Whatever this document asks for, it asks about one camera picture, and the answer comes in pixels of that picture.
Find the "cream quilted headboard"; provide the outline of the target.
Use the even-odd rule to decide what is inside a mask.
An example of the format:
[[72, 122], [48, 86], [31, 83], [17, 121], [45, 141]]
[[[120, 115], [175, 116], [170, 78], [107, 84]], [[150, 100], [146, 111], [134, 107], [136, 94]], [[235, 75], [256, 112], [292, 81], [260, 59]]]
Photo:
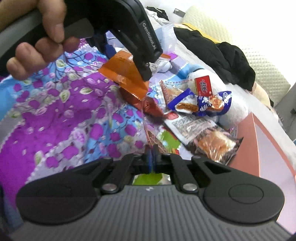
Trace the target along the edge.
[[291, 84], [254, 44], [237, 41], [226, 27], [201, 13], [194, 6], [186, 11], [182, 24], [198, 30], [204, 37], [215, 43], [227, 42], [239, 47], [256, 73], [255, 81], [267, 92], [274, 103], [280, 102], [288, 93]]

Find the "green white snack bag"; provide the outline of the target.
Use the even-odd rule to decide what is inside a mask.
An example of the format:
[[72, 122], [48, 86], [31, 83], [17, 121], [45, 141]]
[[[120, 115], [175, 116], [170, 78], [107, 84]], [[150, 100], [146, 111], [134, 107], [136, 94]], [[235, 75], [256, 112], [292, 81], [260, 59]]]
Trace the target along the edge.
[[147, 142], [150, 146], [157, 145], [161, 153], [180, 155], [181, 142], [165, 125], [163, 118], [155, 118], [144, 114], [143, 123]]

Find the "translucent plastic bag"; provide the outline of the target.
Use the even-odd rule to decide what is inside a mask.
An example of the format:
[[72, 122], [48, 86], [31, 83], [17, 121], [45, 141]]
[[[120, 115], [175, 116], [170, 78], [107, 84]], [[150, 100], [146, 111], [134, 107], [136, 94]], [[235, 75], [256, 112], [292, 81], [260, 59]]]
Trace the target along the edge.
[[[163, 53], [173, 53], [175, 45], [177, 44], [177, 37], [174, 32], [174, 25], [166, 24], [159, 28], [156, 28], [154, 31], [159, 40], [159, 43], [161, 44]], [[117, 52], [125, 48], [124, 45], [110, 31], [107, 32], [106, 36], [108, 44], [112, 45]]]

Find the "black clothing pile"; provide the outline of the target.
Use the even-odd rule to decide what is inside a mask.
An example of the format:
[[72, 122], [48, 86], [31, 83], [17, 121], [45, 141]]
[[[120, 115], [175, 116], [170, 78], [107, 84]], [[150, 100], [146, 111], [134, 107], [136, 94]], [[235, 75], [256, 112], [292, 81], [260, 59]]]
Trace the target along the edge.
[[245, 90], [252, 90], [255, 71], [237, 46], [227, 42], [214, 43], [197, 30], [174, 28], [174, 32], [177, 39], [210, 66], [224, 83], [237, 84]]

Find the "colourful floral bed sheet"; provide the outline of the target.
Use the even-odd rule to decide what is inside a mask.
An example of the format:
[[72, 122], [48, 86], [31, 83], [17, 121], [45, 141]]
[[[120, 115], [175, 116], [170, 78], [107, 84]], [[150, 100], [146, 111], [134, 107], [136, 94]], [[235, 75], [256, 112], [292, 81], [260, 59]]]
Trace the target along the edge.
[[1, 79], [1, 188], [10, 205], [33, 180], [144, 150], [142, 112], [99, 73], [106, 61], [81, 41], [26, 80]]

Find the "blue white snack packet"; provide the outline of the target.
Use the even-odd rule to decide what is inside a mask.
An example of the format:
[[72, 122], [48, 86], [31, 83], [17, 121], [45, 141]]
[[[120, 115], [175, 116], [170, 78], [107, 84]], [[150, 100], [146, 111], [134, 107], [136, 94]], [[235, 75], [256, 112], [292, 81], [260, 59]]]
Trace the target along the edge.
[[212, 96], [198, 96], [191, 89], [181, 90], [167, 103], [169, 110], [195, 116], [217, 116], [226, 114], [232, 102], [232, 92], [222, 91]]

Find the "red foil snack bag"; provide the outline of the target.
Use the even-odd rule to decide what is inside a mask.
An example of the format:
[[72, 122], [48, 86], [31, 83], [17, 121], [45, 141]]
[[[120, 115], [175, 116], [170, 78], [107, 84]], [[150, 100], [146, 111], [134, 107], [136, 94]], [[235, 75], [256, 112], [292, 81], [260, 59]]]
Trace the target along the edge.
[[139, 111], [142, 111], [143, 113], [151, 115], [155, 118], [164, 117], [163, 111], [158, 107], [157, 103], [154, 101], [153, 98], [146, 96], [143, 100], [139, 100], [123, 88], [120, 88], [119, 92], [121, 93], [121, 96], [127, 103], [134, 106]]

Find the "orange silver snack bag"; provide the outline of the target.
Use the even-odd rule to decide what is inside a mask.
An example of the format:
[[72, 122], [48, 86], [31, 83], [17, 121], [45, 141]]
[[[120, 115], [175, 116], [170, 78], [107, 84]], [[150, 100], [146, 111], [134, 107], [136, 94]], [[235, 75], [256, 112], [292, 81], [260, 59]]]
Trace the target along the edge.
[[144, 81], [138, 71], [133, 56], [125, 49], [117, 52], [99, 69], [106, 78], [117, 83], [121, 88], [139, 100], [143, 100], [148, 92], [149, 81]]

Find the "white bedside cabinet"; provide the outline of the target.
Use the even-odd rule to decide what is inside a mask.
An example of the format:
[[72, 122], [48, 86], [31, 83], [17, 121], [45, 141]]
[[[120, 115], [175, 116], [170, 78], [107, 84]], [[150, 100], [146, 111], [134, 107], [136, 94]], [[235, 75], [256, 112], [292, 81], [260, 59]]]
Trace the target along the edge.
[[275, 106], [276, 112], [283, 124], [283, 129], [292, 141], [295, 140], [295, 92], [296, 85], [294, 84], [282, 100]]

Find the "white cylindrical tube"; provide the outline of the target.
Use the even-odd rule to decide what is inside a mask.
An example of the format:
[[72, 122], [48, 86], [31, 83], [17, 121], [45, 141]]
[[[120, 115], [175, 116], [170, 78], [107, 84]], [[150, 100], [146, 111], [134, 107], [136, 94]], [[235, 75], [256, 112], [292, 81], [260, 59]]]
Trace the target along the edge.
[[170, 59], [159, 57], [159, 59], [155, 63], [149, 64], [152, 75], [156, 73], [165, 73], [172, 68]]

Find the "pink cardboard box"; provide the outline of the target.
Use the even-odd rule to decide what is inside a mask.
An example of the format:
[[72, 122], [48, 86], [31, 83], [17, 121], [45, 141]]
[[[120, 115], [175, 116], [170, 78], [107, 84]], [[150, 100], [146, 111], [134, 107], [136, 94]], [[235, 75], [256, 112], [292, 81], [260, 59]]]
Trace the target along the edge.
[[277, 219], [295, 233], [295, 171], [275, 139], [252, 113], [239, 123], [238, 137], [243, 141], [229, 166], [267, 179], [284, 193], [284, 207]]

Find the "small red snack packet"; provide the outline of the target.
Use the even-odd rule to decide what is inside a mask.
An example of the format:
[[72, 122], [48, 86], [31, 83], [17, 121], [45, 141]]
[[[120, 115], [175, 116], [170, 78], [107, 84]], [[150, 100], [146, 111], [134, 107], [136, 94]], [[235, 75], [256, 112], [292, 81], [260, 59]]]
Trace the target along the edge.
[[210, 97], [213, 95], [210, 77], [202, 76], [194, 79], [198, 96]]

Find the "clear bread snack pack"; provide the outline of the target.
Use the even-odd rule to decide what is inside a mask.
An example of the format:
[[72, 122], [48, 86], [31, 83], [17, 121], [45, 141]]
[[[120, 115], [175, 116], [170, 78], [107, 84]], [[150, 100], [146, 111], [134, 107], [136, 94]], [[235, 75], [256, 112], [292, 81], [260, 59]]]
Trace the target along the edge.
[[208, 117], [168, 111], [164, 123], [192, 154], [203, 154], [227, 165], [236, 155], [243, 138], [233, 137]]

